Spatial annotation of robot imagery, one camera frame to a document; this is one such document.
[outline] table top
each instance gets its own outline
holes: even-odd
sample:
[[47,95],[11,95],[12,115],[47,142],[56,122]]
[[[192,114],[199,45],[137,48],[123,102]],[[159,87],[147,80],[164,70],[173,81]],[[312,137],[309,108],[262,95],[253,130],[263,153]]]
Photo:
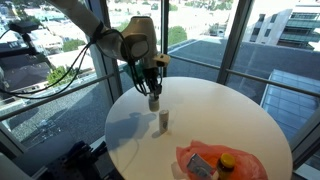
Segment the table top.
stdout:
[[168,131],[159,133],[158,112],[135,88],[112,106],[106,121],[111,159],[125,179],[175,179],[176,147],[192,140],[255,155],[269,179],[291,179],[288,142],[258,104],[226,86],[196,78],[164,78],[160,110],[169,110]]

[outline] jar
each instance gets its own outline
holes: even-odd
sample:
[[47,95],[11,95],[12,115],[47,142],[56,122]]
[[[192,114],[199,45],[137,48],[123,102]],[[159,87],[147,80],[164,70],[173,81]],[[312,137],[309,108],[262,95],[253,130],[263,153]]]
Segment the jar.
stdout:
[[220,180],[229,179],[230,174],[232,173],[236,160],[234,156],[229,153],[223,153],[217,161],[217,172],[219,174]]

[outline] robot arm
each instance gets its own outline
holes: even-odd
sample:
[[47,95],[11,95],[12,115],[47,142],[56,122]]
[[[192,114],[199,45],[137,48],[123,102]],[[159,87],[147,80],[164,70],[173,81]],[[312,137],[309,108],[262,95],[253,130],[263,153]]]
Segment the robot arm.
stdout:
[[150,92],[147,93],[145,88],[142,87],[144,86],[143,82],[135,82],[139,81],[137,72],[132,73],[132,79],[135,85],[138,84],[141,87],[139,90],[136,86],[139,92],[144,95],[149,94],[150,110],[157,111],[159,109],[158,99],[162,87],[157,80],[158,69],[167,66],[170,57],[159,54],[157,51],[157,39],[151,18],[132,17],[129,25],[121,33],[108,33],[112,29],[105,27],[103,24],[101,27],[100,20],[78,0],[47,0],[47,2],[68,16],[89,37],[94,38],[97,33],[100,35],[108,34],[96,41],[97,47],[105,55],[126,61],[131,67],[139,60],[143,69],[144,81]]

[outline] plastic bag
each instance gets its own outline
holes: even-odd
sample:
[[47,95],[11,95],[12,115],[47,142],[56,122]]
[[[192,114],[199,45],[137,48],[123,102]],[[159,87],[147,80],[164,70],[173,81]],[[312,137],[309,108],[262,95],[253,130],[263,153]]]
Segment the plastic bag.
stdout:
[[236,165],[230,175],[230,179],[268,179],[263,165],[254,155],[227,146],[207,145],[199,141],[192,141],[189,147],[177,147],[176,149],[177,162],[180,169],[182,172],[187,173],[191,180],[197,179],[197,177],[187,169],[189,160],[194,153],[200,155],[202,159],[207,161],[213,168],[216,168],[216,163],[222,153],[232,154],[236,158]]

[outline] building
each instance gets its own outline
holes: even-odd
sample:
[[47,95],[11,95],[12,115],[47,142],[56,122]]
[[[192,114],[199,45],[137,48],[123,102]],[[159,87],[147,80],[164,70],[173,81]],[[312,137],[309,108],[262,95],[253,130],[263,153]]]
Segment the building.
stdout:
[[317,50],[319,29],[319,2],[258,0],[248,20],[243,41]]

